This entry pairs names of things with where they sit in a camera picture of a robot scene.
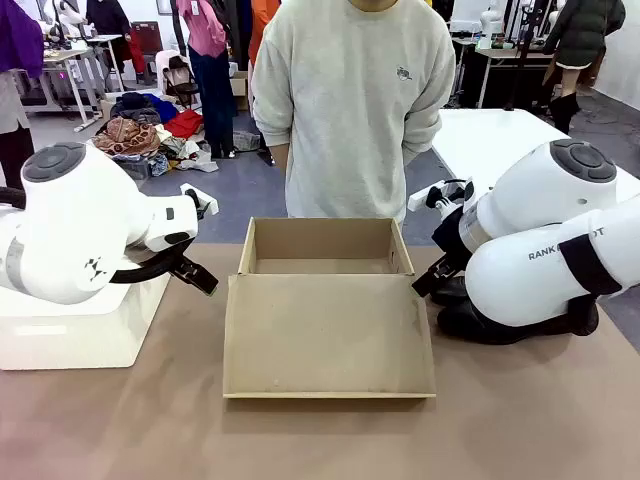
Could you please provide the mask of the brown cardboard shoe box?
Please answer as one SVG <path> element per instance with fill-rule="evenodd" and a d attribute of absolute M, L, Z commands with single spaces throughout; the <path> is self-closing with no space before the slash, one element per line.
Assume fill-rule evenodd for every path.
<path fill-rule="evenodd" d="M 414 277 L 392 219 L 252 219 L 228 284 L 224 396 L 434 397 Z"/>

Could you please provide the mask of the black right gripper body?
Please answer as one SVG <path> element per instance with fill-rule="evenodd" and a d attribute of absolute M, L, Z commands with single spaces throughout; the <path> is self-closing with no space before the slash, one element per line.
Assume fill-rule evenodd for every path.
<path fill-rule="evenodd" d="M 471 258 L 471 251 L 465 246 L 460 231 L 463 207 L 459 206 L 450 213 L 436 228 L 433 241 L 444 255 L 436 262 L 439 273 L 458 273 L 464 271 Z"/>

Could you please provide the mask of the white storage box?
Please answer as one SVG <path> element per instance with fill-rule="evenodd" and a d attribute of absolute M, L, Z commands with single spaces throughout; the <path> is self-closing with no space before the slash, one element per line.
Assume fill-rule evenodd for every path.
<path fill-rule="evenodd" d="M 0 370 L 132 366 L 169 282 L 114 284 L 125 244 L 0 243 Z"/>

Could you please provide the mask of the small cardboard box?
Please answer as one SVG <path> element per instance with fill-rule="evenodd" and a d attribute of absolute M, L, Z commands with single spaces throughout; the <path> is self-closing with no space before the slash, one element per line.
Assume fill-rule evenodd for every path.
<path fill-rule="evenodd" d="M 236 103 L 238 111 L 249 110 L 249 98 L 248 98 L 248 72 L 237 71 L 230 78 L 230 85 L 232 88 L 232 94 Z"/>

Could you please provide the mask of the white chair with bag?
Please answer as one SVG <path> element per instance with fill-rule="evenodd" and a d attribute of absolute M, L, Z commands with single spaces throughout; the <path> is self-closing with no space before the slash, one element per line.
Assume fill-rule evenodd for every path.
<path fill-rule="evenodd" d="M 156 53 L 155 65 L 162 93 L 174 97 L 183 107 L 192 108 L 199 88 L 187 59 L 177 50 L 163 50 Z"/>

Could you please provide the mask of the white frame standing desk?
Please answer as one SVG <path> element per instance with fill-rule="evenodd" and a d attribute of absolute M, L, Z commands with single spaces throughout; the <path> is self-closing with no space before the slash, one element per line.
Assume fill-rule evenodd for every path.
<path fill-rule="evenodd" d="M 45 51 L 39 85 L 46 103 L 43 113 L 78 114 L 79 133 L 103 118 L 101 101 L 111 92 L 125 92 L 113 42 L 122 35 L 97 35 L 79 39 L 76 49 Z"/>

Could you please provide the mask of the person in grey sweatshirt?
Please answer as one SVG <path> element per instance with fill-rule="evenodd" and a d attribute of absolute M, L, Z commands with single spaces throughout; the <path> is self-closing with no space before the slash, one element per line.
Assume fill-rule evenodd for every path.
<path fill-rule="evenodd" d="M 285 0 L 252 89 L 288 215 L 402 222 L 406 168 L 440 130 L 455 64 L 426 0 Z"/>

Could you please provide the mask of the person in pink shirt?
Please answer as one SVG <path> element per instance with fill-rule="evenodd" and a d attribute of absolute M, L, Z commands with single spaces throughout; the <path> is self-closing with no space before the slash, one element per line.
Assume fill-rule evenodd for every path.
<path fill-rule="evenodd" d="M 188 50 L 200 92 L 205 140 L 214 158 L 234 158 L 236 104 L 229 76 L 227 31 L 213 0 L 176 0 L 189 31 Z"/>

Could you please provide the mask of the person in dark coat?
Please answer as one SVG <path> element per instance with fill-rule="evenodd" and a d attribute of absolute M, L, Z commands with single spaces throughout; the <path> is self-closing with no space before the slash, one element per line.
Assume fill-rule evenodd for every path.
<path fill-rule="evenodd" d="M 551 55 L 544 87 L 560 86 L 560 94 L 549 103 L 555 128 L 569 132 L 579 111 L 577 87 L 592 84 L 606 52 L 606 37 L 626 19 L 623 0 L 566 0 L 545 42 L 543 53 Z"/>

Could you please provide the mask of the black tripod pole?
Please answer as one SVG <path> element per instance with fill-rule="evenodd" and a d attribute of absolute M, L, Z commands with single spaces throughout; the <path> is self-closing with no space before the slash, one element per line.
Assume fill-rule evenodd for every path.
<path fill-rule="evenodd" d="M 539 8 L 538 0 L 528 0 L 528 4 L 522 10 L 522 24 L 526 27 L 522 41 L 519 44 L 519 56 L 515 69 L 515 76 L 512 84 L 511 93 L 504 106 L 505 111 L 513 111 L 517 99 L 517 92 L 521 78 L 524 72 L 525 63 L 529 54 L 530 46 L 534 36 L 534 29 L 536 24 L 537 12 Z"/>

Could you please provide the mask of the pile of colourful clothes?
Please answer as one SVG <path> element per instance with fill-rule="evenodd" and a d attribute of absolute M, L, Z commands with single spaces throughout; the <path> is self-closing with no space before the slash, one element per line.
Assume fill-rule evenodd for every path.
<path fill-rule="evenodd" d="M 103 104 L 105 124 L 91 143 L 133 179 L 172 170 L 218 170 L 200 113 L 150 93 L 128 92 Z"/>

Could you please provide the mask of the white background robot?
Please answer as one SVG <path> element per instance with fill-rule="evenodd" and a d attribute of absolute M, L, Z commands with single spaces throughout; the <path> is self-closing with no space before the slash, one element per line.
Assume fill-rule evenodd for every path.
<path fill-rule="evenodd" d="M 87 50 L 86 18 L 68 0 L 45 0 L 38 24 L 45 47 L 52 50 Z"/>

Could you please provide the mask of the white robot on desk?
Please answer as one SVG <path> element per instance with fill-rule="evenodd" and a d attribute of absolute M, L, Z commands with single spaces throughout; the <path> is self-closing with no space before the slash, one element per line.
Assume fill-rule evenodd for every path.
<path fill-rule="evenodd" d="M 493 40 L 502 33 L 503 13 L 498 8 L 498 0 L 490 0 L 488 8 L 480 15 L 481 32 L 476 43 L 477 50 L 490 50 Z"/>

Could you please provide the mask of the person in orange top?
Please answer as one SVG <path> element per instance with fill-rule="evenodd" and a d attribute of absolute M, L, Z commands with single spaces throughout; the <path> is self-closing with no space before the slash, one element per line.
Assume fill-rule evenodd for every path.
<path fill-rule="evenodd" d="M 252 32 L 248 53 L 252 66 L 256 64 L 264 29 L 275 16 L 280 5 L 281 0 L 251 0 Z"/>

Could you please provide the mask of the white frame work desk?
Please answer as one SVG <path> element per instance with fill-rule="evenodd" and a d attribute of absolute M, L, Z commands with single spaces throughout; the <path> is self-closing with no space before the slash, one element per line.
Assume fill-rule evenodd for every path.
<path fill-rule="evenodd" d="M 456 88 L 460 107 L 503 108 L 515 93 L 513 106 L 528 110 L 540 93 L 552 57 L 538 51 L 529 52 L 518 76 L 520 56 L 518 49 L 460 47 L 460 83 Z"/>

